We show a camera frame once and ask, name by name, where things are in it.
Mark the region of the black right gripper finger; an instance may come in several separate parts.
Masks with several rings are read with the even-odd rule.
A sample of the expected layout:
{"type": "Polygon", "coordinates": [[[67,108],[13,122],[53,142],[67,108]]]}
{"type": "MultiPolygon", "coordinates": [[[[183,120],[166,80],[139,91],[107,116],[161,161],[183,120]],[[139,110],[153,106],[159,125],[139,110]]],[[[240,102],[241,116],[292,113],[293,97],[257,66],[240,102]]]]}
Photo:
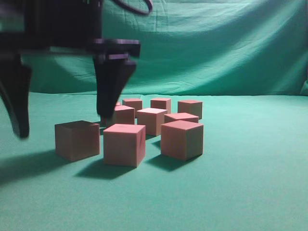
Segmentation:
{"type": "Polygon", "coordinates": [[[23,65],[21,55],[12,54],[0,61],[0,96],[8,112],[14,134],[29,136],[28,94],[32,69],[23,65]]]}

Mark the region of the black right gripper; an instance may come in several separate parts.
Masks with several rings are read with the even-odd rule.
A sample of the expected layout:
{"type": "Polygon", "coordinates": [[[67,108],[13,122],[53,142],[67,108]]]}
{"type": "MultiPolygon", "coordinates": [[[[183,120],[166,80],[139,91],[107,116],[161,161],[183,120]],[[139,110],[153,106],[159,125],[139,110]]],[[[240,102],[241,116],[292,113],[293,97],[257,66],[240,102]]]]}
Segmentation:
{"type": "Polygon", "coordinates": [[[2,0],[1,21],[22,22],[23,28],[13,31],[8,27],[0,32],[0,58],[11,60],[23,52],[50,47],[98,54],[93,58],[96,110],[100,117],[111,118],[136,70],[129,54],[139,57],[141,44],[138,40],[103,38],[102,15],[102,0],[2,0]]]}

